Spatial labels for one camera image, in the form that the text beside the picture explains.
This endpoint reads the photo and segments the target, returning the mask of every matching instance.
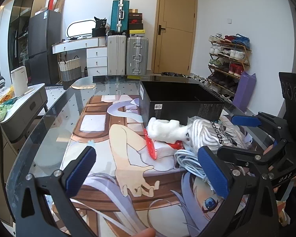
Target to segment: screw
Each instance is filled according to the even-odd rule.
[[[262,174],[262,178],[263,178],[264,180],[267,180],[267,179],[269,179],[269,176],[268,176],[267,174]]]
[[[237,170],[237,169],[234,169],[234,170],[232,171],[232,174],[233,174],[234,176],[239,176],[239,175],[240,175],[240,171]]]
[[[58,177],[58,176],[61,176],[61,175],[62,175],[62,171],[61,170],[58,169],[58,170],[55,170],[54,171],[54,176],[55,177]]]
[[[33,177],[33,175],[32,175],[32,174],[28,174],[28,175],[26,175],[25,179],[26,179],[27,181],[29,181],[29,180],[31,180],[31,179],[32,179],[32,177]]]

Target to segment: white label sticker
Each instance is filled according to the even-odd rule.
[[[155,110],[162,110],[162,104],[155,104]]]
[[[144,89],[143,89],[142,85],[141,85],[140,93],[141,93],[141,99],[143,100],[144,99]]]

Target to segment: refrigerator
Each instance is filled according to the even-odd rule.
[[[59,79],[57,55],[52,45],[60,41],[62,14],[46,10],[30,18],[28,33],[32,84],[54,85]]]

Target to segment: blue finger pad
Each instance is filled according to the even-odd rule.
[[[238,126],[251,126],[258,127],[261,125],[261,121],[258,118],[247,117],[247,116],[233,116],[231,122]]]
[[[78,194],[81,185],[85,181],[96,161],[95,149],[90,146],[87,146],[87,148],[88,151],[66,180],[65,193],[68,198],[74,197]]]
[[[229,194],[229,185],[223,172],[203,147],[199,149],[197,157],[217,195],[226,199]]]

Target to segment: laundry basket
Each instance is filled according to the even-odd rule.
[[[62,77],[62,85],[65,90],[67,90],[76,80],[81,78],[81,66],[80,66],[80,58],[75,56],[73,60],[60,61],[59,69],[60,75]]]

